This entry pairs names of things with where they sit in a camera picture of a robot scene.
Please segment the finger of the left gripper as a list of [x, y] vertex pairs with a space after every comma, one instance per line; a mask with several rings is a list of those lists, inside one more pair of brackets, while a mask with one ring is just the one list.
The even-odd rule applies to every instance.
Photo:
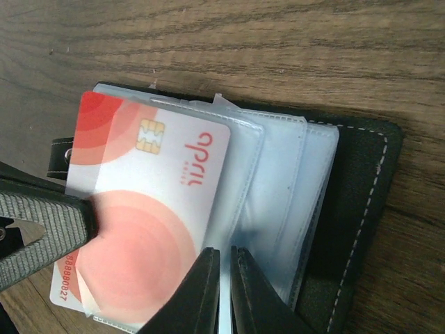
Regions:
[[1, 217], [44, 227], [41, 238], [1, 260], [2, 291], [84, 246], [98, 231], [90, 201], [12, 180], [1, 180]]

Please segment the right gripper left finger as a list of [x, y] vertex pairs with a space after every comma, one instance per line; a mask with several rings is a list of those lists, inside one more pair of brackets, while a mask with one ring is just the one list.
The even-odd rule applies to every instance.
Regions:
[[220, 251], [207, 247], [170, 300], [139, 333], [216, 333], [220, 296]]

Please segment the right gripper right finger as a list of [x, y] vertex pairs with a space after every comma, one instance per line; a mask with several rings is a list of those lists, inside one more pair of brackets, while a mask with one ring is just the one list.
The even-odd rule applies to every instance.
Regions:
[[278, 296], [249, 250], [233, 246], [231, 301], [236, 333], [312, 333]]

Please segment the white red April card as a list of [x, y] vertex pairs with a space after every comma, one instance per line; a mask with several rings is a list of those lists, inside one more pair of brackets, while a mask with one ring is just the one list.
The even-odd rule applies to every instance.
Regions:
[[141, 324], [201, 250], [231, 132], [227, 125], [88, 91], [67, 192], [90, 200], [97, 236], [54, 266], [52, 303]]

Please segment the black leather card holder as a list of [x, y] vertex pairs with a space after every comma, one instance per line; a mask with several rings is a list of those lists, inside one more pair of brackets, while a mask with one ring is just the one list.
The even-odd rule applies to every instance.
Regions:
[[[236, 333], [230, 294], [233, 246], [249, 250], [281, 300], [312, 333], [341, 332], [396, 169], [402, 144], [396, 125], [236, 105], [221, 95], [202, 102], [111, 83], [91, 91], [229, 127], [200, 250], [220, 251], [217, 333]], [[50, 177], [67, 182], [73, 145], [74, 137], [52, 143]], [[76, 311], [128, 333], [145, 323], [124, 324]]]

